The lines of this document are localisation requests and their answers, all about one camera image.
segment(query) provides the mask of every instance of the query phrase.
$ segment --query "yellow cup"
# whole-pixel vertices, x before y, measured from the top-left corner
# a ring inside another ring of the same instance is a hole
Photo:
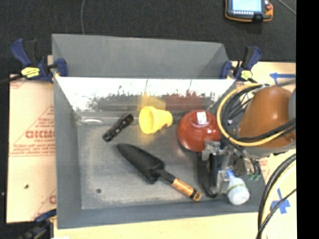
[[[143,107],[139,115],[139,124],[143,133],[155,133],[162,127],[169,127],[173,116],[169,111],[159,110],[153,106]]]

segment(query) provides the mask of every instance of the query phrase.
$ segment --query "red object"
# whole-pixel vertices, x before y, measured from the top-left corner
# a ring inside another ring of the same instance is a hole
[[[204,110],[188,112],[178,123],[177,139],[186,149],[195,152],[203,151],[205,141],[221,139],[216,117]]]

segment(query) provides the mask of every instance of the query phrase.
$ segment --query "white label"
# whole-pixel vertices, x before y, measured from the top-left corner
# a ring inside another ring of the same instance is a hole
[[[206,112],[197,112],[197,122],[199,125],[206,125],[207,124],[207,116]]]

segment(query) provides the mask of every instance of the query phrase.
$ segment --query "controller screen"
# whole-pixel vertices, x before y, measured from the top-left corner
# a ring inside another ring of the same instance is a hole
[[[232,0],[232,9],[241,11],[262,11],[261,0]]]

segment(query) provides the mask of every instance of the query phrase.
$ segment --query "orange device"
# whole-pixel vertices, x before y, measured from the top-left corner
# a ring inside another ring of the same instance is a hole
[[[225,0],[225,16],[240,22],[263,22],[273,18],[274,7],[269,0]]]

